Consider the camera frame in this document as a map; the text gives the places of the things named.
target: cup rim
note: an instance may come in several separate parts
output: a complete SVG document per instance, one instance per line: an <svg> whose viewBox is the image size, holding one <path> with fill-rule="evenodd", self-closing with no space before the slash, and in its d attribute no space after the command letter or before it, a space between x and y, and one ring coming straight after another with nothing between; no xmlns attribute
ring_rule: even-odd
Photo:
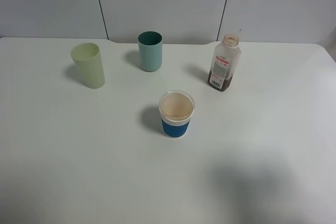
<svg viewBox="0 0 336 224"><path fill-rule="evenodd" d="M83 45L92 45L92 46L95 46L96 49L97 49L96 54L93 55L93 56L91 56L90 58L87 58L87 59L76 59L76 58L73 56L73 51L76 50L77 48L83 46ZM86 43L81 43L81 44L78 44L78 45L74 46L74 47L72 48L72 50L70 51L70 55L71 55L71 58L72 58L73 60L77 60L77 61L87 61L87 60L92 60L93 58L95 58L95 57L99 54L99 52L100 52L100 49L99 49L99 46L98 46L97 44L92 43L92 42L86 42Z"/></svg>
<svg viewBox="0 0 336 224"><path fill-rule="evenodd" d="M159 35L161 39L160 39L160 41L158 43L156 43L154 45L146 45L146 44L140 42L140 40L139 40L140 36L143 35L143 34L146 34L146 33L154 33L156 35ZM161 42L162 42L162 35L160 33L158 33L157 31L144 31L143 33L140 33L139 36L138 36L138 43L140 43L140 44L142 44L144 46L147 46L147 47L156 46L156 45L160 44Z"/></svg>
<svg viewBox="0 0 336 224"><path fill-rule="evenodd" d="M173 117L173 116L167 115L166 113L164 113L164 112L161 110L161 103L162 103L162 100L163 100L164 98L166 98L168 95L171 95L171 94L173 94L173 93L179 93L179 94L184 95L185 97L187 97L187 98L191 101L191 103L192 103L192 105L193 105L193 111L192 111L189 115L185 115L185 116L181 117L181 118L183 118L182 120L181 120L181 118L175 118L175 117ZM194 101L194 99L191 97L191 95L189 95L188 93L186 93L186 92L184 92L184 91L182 91L182 90L171 90L171 91L168 91L168 92L164 93L163 96L162 96L162 97L160 98L160 100L159 100L159 111L160 111L161 115L163 115L163 116L165 116L165 117L168 116L168 117L169 117L168 120L171 121L171 122L174 122L174 123L177 123L177 122L183 122L183 121L188 120L188 119L193 115L194 110L195 110L195 101Z"/></svg>

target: table surface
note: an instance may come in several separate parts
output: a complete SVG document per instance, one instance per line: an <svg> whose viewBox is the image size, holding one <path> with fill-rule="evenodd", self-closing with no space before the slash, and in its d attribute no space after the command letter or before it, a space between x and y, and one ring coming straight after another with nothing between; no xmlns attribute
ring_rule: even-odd
<svg viewBox="0 0 336 224"><path fill-rule="evenodd" d="M69 55L88 41L96 90ZM206 84L217 44L163 45L150 73L136 44L0 39L1 223L334 223L336 63L318 45L242 42L222 93ZM195 100L179 140L157 110L169 90Z"/></svg>

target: bottle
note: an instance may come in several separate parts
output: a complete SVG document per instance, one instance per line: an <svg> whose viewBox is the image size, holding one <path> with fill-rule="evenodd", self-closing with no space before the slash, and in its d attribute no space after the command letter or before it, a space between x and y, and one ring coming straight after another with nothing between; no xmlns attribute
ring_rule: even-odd
<svg viewBox="0 0 336 224"><path fill-rule="evenodd" d="M241 54L238 44L238 36L227 34L215 47L208 83L218 91L223 92L230 86Z"/></svg>

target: bottle label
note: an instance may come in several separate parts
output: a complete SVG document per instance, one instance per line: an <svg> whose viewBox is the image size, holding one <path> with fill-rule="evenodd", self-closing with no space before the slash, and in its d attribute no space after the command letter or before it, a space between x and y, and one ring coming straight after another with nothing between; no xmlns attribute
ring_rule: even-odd
<svg viewBox="0 0 336 224"><path fill-rule="evenodd" d="M210 83L221 89L226 76L227 69L229 67L229 59L220 55L216 55L214 65L212 67L212 73L210 77Z"/></svg>

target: brown liquid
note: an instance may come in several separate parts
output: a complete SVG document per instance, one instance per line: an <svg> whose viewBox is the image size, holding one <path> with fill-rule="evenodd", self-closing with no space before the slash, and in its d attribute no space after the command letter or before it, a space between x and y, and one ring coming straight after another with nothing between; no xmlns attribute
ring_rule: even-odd
<svg viewBox="0 0 336 224"><path fill-rule="evenodd" d="M223 91L225 91L225 90L230 86L230 83L231 83L231 81L232 81L232 77L233 77L233 76L231 76L230 79L227 79L227 80L224 79L222 88L220 89L220 88L218 88L218 87L216 87L216 86L214 86L213 84L210 83L211 74L212 74L212 71L210 71L210 73L209 73L208 84L209 84L211 87L213 87L214 89L216 89L216 90L218 90L218 91L220 91L220 92L223 92Z"/></svg>

